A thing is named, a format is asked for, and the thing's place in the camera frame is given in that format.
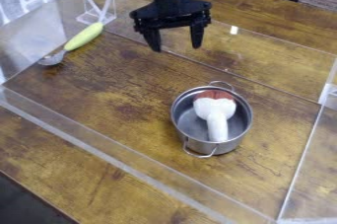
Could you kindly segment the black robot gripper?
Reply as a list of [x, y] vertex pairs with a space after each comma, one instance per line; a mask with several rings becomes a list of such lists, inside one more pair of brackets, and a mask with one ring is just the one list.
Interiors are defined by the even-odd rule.
[[204, 26], [211, 23], [211, 3], [202, 0], [154, 0], [131, 12], [135, 30], [145, 34], [155, 52], [162, 51], [161, 29], [190, 26], [192, 47], [200, 48]]

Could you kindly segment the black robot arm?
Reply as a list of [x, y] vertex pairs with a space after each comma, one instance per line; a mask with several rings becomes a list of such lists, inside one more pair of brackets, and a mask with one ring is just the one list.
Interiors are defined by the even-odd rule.
[[200, 48], [204, 29], [211, 24], [212, 4], [202, 0], [155, 0], [133, 11], [135, 31], [154, 51], [162, 51], [162, 29], [190, 27], [192, 47]]

